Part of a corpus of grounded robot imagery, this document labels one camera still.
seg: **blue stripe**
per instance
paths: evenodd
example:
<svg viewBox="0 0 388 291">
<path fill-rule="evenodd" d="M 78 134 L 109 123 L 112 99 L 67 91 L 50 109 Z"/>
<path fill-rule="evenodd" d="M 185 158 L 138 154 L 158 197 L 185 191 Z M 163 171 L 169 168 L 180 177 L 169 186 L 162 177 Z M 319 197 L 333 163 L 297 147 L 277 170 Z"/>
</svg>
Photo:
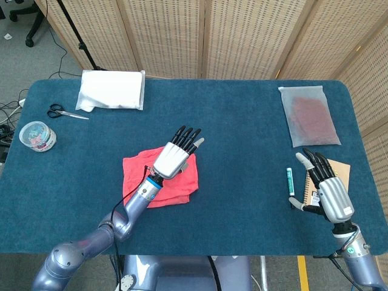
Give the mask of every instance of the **blue stripe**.
<svg viewBox="0 0 388 291">
<path fill-rule="evenodd" d="M 158 188 L 159 190 L 162 189 L 162 187 L 160 185 L 158 185 L 155 181 L 152 181 L 149 177 L 147 177 L 147 181 L 149 183 L 151 183 L 152 185 L 154 185 L 156 188 Z"/>
</svg>

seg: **scissor handle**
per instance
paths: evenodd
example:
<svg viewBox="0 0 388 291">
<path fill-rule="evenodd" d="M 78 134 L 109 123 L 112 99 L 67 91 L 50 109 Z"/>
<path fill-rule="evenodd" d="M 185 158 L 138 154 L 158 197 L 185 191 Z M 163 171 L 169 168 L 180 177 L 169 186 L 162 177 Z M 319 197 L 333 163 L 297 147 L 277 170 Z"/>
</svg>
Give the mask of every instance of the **scissor handle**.
<svg viewBox="0 0 388 291">
<path fill-rule="evenodd" d="M 62 114 L 60 114 L 58 111 L 65 111 L 65 108 L 63 108 L 63 106 L 59 104 L 51 104 L 50 109 L 47 112 L 47 115 L 48 117 L 51 117 L 51 118 L 60 117 Z"/>
</svg>

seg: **container lid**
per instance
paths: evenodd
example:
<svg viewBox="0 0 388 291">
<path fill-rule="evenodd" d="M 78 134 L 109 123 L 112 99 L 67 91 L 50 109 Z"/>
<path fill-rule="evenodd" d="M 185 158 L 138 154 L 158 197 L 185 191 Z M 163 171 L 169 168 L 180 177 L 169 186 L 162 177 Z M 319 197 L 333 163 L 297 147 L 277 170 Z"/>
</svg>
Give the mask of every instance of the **container lid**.
<svg viewBox="0 0 388 291">
<path fill-rule="evenodd" d="M 41 121 L 27 123 L 19 133 L 20 141 L 27 147 L 37 147 L 47 141 L 50 129 Z"/>
</svg>

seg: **chair wheel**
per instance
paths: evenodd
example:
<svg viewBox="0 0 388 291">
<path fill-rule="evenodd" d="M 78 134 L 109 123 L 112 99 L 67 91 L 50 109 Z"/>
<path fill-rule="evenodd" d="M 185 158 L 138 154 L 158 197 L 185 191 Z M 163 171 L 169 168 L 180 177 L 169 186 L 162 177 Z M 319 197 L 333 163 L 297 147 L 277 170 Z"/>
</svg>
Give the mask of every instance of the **chair wheel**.
<svg viewBox="0 0 388 291">
<path fill-rule="evenodd" d="M 32 40 L 32 39 L 29 39 L 29 38 L 27 38 L 27 39 L 25 40 L 25 44 L 26 44 L 27 47 L 33 47 L 33 46 L 34 46 L 33 40 Z"/>
<path fill-rule="evenodd" d="M 10 13 L 10 20 L 13 21 L 13 22 L 16 22 L 16 21 L 18 21 L 18 16 L 16 14 L 11 14 Z"/>
</svg>

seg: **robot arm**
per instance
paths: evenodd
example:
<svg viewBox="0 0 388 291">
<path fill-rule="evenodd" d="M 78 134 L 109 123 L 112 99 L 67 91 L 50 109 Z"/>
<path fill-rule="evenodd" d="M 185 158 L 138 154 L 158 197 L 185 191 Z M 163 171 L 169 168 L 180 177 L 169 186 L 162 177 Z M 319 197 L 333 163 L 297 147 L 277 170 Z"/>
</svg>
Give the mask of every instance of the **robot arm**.
<svg viewBox="0 0 388 291">
<path fill-rule="evenodd" d="M 307 206 L 295 198 L 289 198 L 289 201 L 297 209 L 323 215 L 334 224 L 333 236 L 340 246 L 335 253 L 328 256 L 334 264 L 334 259 L 342 256 L 357 284 L 373 287 L 376 291 L 388 291 L 359 226 L 350 220 L 354 208 L 344 184 L 335 176 L 328 160 L 322 154 L 313 154 L 307 149 L 303 151 L 308 159 L 300 153 L 297 153 L 296 157 L 305 166 L 318 189 L 320 207 Z"/>
<path fill-rule="evenodd" d="M 99 227 L 79 241 L 57 245 L 50 252 L 32 285 L 33 291 L 64 290 L 74 273 L 87 259 L 93 258 L 112 246 L 114 239 L 126 240 L 140 214 L 162 189 L 164 179 L 174 178 L 184 167 L 189 156 L 204 141 L 193 142 L 200 133 L 189 128 L 183 134 L 182 126 L 171 142 L 168 142 L 156 159 L 151 174 L 137 188 L 136 193 L 124 206 L 126 217 L 119 212 L 109 213 Z"/>
</svg>

